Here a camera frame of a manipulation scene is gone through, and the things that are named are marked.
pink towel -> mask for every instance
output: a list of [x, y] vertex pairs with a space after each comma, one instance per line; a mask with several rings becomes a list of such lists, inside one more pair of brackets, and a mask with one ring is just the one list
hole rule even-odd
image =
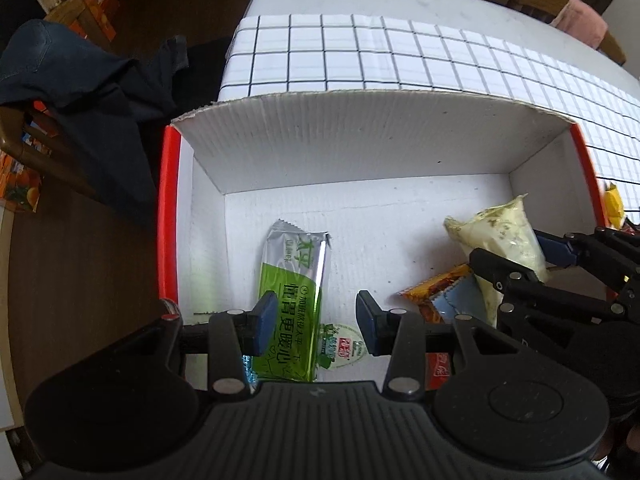
[[591, 48], [600, 46], [608, 29], [602, 17], [581, 0], [569, 0], [551, 22], [551, 26]]

checkered tablecloth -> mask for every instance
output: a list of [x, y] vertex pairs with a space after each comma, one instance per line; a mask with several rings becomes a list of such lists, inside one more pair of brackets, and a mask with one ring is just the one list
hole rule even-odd
[[596, 177], [640, 222], [640, 102], [508, 41], [381, 16], [252, 16], [236, 29], [218, 100], [342, 89], [474, 92], [563, 114], [582, 127]]

dark jacket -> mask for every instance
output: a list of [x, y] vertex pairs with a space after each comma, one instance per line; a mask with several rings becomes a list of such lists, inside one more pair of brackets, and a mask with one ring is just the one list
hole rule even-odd
[[64, 25], [30, 20], [0, 57], [0, 104], [43, 101], [99, 198], [152, 225], [156, 188], [138, 123], [170, 116], [172, 76], [186, 65], [184, 38], [169, 40], [143, 64], [105, 52]]

wooden floor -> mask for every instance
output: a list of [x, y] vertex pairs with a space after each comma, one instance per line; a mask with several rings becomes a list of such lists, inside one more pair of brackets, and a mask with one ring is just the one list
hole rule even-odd
[[[120, 0], [116, 51], [150, 54], [233, 33], [249, 0]], [[156, 318], [155, 232], [46, 180], [36, 214], [15, 217], [9, 328], [20, 402], [42, 380]]]

chair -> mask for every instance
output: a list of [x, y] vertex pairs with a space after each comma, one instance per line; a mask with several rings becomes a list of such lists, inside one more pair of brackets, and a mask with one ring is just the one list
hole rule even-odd
[[[529, 9], [540, 10], [545, 14], [550, 14], [555, 17], [568, 1], [569, 0], [509, 0], [507, 5], [511, 7], [511, 9], [521, 12], [524, 12], [526, 7], [528, 7]], [[625, 53], [609, 31], [605, 34], [599, 50], [618, 65], [626, 63]]]
[[[31, 118], [38, 128], [31, 126]], [[22, 133], [27, 132], [52, 150], [52, 156], [39, 152], [22, 142]], [[95, 199], [95, 191], [75, 162], [71, 149], [62, 140], [61, 129], [56, 120], [36, 110], [31, 105], [24, 107], [0, 106], [0, 150], [11, 155], [28, 168], [61, 180], [73, 190]]]

